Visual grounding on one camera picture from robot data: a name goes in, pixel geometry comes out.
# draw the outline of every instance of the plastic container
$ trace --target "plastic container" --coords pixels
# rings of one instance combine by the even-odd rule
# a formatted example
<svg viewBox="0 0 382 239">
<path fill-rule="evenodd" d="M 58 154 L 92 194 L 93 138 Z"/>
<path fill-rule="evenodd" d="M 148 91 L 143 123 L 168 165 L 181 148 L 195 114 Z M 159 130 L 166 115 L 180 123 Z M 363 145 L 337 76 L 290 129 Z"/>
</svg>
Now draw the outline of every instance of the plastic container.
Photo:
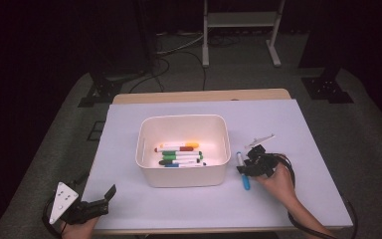
<svg viewBox="0 0 382 239">
<path fill-rule="evenodd" d="M 166 142 L 198 142 L 206 166 L 164 167 L 155 148 Z M 215 115 L 167 116 L 146 119 L 139 132 L 136 163 L 153 187 L 191 187 L 221 184 L 231 157 L 228 131 Z"/>
</svg>

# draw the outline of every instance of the dark background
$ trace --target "dark background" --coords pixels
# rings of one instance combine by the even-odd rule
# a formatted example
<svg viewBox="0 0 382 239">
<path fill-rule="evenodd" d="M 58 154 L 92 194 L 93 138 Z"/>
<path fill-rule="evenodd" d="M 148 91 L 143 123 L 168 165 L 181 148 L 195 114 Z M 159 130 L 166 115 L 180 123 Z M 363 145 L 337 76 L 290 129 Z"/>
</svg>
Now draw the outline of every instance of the dark background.
<svg viewBox="0 0 382 239">
<path fill-rule="evenodd" d="M 280 32 L 310 31 L 299 66 L 338 62 L 382 111 L 382 1 L 347 2 L 287 0 Z M 132 0 L 0 0 L 0 217 L 79 77 L 105 68 L 148 70 L 152 41 L 143 28 L 202 30 L 203 1 L 143 3 L 144 16 Z M 211 0 L 210 11 L 275 10 L 277 4 Z"/>
</svg>

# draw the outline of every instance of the gray carpet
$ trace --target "gray carpet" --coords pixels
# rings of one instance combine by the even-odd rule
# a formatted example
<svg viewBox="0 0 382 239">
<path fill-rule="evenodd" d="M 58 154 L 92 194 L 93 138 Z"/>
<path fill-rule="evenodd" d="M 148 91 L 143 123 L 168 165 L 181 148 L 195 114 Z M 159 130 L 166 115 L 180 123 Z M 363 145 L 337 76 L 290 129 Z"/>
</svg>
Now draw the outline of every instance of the gray carpet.
<svg viewBox="0 0 382 239">
<path fill-rule="evenodd" d="M 318 76 L 321 69 L 297 68 L 306 38 L 306 35 L 278 35 L 277 50 L 283 62 L 280 68 L 274 68 L 271 63 L 266 36 L 242 37 L 230 47 L 211 48 L 205 90 L 287 89 L 297 99 L 337 188 L 356 209 L 357 238 L 382 238 L 382 114 L 360 81 L 345 70 L 340 71 L 337 82 L 354 104 L 332 105 L 328 101 L 311 100 L 300 78 Z M 159 47 L 167 50 L 187 41 L 183 37 L 162 37 Z M 186 51 L 201 57 L 199 47 Z M 203 70 L 195 57 L 174 54 L 164 59 L 170 63 L 169 71 L 159 77 L 165 92 L 202 91 Z M 155 65 L 155 74 L 166 67 L 164 62 Z M 128 93 L 138 82 L 124 84 L 121 92 Z M 1 218 L 0 238 L 52 238 L 41 222 L 43 206 L 58 181 L 70 181 L 91 168 L 98 142 L 87 138 L 95 121 L 105 120 L 108 109 L 108 104 L 78 108 L 92 83 L 88 74 L 81 77 L 61 106 Z M 154 80 L 149 80 L 133 92 L 160 92 L 160 88 Z M 347 228 L 336 231 L 336 235 L 349 238 L 351 232 L 352 228 Z M 278 234 L 280 238 L 303 238 L 298 231 Z"/>
</svg>

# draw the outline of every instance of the hand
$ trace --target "hand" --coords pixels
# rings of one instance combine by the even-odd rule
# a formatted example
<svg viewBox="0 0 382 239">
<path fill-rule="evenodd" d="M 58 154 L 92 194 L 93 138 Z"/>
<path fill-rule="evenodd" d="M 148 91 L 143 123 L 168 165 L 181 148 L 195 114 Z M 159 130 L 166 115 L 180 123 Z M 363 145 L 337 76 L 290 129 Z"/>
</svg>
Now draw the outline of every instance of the hand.
<svg viewBox="0 0 382 239">
<path fill-rule="evenodd" d="M 257 176 L 255 179 L 286 208 L 297 202 L 290 173 L 282 163 L 278 163 L 271 177 Z"/>
<path fill-rule="evenodd" d="M 85 222 L 84 224 L 70 225 L 65 222 L 61 224 L 63 239 L 92 239 L 93 230 L 98 222 L 99 217 L 95 217 Z"/>
</svg>

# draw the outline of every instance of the white tabletop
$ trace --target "white tabletop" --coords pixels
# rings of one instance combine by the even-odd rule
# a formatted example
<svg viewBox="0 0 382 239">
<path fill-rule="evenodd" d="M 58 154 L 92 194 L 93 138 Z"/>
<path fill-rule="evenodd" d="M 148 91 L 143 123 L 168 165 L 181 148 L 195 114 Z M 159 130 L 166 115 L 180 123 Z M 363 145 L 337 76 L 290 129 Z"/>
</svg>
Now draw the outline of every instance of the white tabletop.
<svg viewBox="0 0 382 239">
<path fill-rule="evenodd" d="M 218 186 L 153 188 L 135 162 L 141 123 L 151 117 L 219 115 L 224 118 L 232 157 L 225 181 Z M 292 227 L 287 212 L 261 185 L 243 187 L 236 166 L 237 151 L 255 137 L 274 133 L 263 143 L 267 152 L 290 159 L 296 194 L 326 227 L 352 222 L 295 100 L 229 101 L 111 105 L 86 185 L 83 200 L 91 202 L 116 184 L 109 213 L 96 231 L 112 233 L 163 230 L 281 230 Z"/>
</svg>

